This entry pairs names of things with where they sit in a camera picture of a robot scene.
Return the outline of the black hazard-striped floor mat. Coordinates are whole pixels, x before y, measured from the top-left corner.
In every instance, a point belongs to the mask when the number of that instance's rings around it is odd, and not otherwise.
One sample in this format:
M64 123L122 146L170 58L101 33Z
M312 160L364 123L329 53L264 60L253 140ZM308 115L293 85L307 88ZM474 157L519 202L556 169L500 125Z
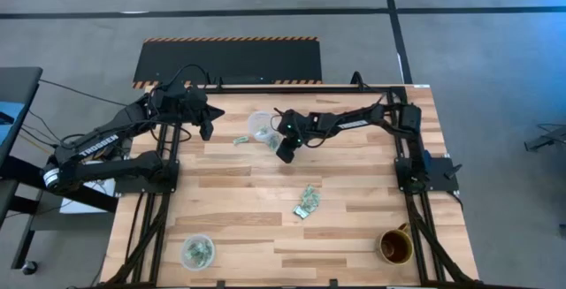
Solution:
M315 36L153 37L143 42L133 87L180 78L188 85L320 84L320 43Z

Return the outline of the blue panel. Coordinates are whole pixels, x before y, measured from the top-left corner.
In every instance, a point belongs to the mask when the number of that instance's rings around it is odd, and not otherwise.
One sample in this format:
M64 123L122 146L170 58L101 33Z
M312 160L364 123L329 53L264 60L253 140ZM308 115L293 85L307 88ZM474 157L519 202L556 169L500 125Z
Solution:
M8 137L24 107L23 103L0 102L0 145Z

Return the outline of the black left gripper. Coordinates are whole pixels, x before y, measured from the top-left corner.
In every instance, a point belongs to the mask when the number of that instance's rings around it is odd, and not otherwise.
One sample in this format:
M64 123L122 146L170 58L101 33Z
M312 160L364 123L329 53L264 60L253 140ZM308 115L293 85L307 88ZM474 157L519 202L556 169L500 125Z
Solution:
M209 141L214 126L212 122L224 115L220 108L208 104L206 92L198 87L176 87L169 88L165 92L165 121L166 122L192 122L197 120L199 111L212 113L202 115L199 133L204 141Z

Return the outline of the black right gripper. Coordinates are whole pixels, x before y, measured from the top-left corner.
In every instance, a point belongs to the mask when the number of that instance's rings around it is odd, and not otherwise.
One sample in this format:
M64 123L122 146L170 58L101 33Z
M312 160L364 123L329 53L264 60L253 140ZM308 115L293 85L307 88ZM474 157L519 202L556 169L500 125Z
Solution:
M276 155L284 163L294 160L294 152L298 144L306 144L314 138L313 125L314 114L302 115L296 110L276 110L281 116L277 131L283 136Z

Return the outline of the grey platform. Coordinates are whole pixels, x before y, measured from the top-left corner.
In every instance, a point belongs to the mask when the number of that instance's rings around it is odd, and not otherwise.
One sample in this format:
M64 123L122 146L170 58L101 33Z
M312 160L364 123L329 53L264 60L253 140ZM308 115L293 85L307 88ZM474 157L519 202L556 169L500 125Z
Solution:
M49 193L41 194L31 228L35 231L70 231L112 227L114 214L108 211L74 215L61 214L59 209L63 199L63 197Z

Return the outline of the white printed paper sheet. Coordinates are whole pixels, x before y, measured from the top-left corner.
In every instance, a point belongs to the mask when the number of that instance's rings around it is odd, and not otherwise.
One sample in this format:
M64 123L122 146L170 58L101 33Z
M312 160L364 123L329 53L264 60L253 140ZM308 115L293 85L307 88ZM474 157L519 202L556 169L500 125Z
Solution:
M107 179L87 182L84 184L84 187L93 189L102 194L113 196L115 192L115 185L116 183L113 179ZM104 210L64 198L61 201L61 208L59 209L59 212L61 214L74 215L87 213L104 213Z

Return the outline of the black diagonal beam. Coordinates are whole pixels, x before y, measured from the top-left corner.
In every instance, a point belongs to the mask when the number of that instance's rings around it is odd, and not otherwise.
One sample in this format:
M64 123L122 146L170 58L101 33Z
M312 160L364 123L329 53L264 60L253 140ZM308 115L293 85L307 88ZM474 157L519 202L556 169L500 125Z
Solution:
M98 209L103 209L110 213L116 211L118 205L117 198L85 186L80 186L70 192L60 193L50 191L43 182L40 170L39 167L20 160L17 157L7 156L0 167L0 177L3 179L14 179L19 183L38 188L51 194L63 196L67 199L84 203Z

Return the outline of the grey metal stand foot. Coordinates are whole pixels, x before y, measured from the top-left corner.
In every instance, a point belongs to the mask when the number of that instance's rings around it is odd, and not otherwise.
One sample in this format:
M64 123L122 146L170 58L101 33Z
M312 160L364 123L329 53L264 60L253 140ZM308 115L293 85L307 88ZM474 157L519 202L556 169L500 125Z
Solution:
M539 148L558 144L566 145L566 125L555 125L555 129L545 128L545 124L539 125L539 128L544 131L543 134L535 139L525 141L524 147L526 151L535 152Z

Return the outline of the brown ceramic mug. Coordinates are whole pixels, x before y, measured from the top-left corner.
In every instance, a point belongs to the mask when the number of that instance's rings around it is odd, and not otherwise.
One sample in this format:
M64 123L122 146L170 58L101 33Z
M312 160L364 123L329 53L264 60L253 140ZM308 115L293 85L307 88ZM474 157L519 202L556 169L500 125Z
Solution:
M392 265L407 263L414 254L414 245L409 236L409 224L404 223L395 229L383 232L376 239L379 255Z

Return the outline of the clear round plastic container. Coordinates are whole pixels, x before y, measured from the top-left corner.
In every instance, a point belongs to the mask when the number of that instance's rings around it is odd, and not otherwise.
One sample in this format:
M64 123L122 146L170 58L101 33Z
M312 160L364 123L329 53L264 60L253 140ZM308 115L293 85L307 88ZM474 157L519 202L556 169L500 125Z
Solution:
M209 261L202 268L196 268L191 260L192 257L187 254L187 244L191 241L208 241L212 246L212 252L211 252L211 256L209 257ZM204 234L196 234L186 239L185 242L183 243L182 249L180 250L180 262L185 269L197 272L197 271L205 270L208 267L210 267L215 259L215 255L216 255L216 248L212 239Z
M266 141L268 139L268 136L271 133L278 133L272 125L272 120L273 120L273 115L266 111L253 112L248 118L249 133L254 137L256 141L262 142L266 146L267 146ZM259 129L262 126L265 125L271 128L270 133L266 136L258 136L256 133L259 131Z

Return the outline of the black desk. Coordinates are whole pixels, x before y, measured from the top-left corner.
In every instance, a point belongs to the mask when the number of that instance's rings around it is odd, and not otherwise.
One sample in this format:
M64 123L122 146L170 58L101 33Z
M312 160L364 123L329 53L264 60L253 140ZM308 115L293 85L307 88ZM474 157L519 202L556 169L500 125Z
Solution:
M25 105L8 137L0 145L0 164L10 154L23 121L34 100L42 76L40 67L0 67L0 102Z

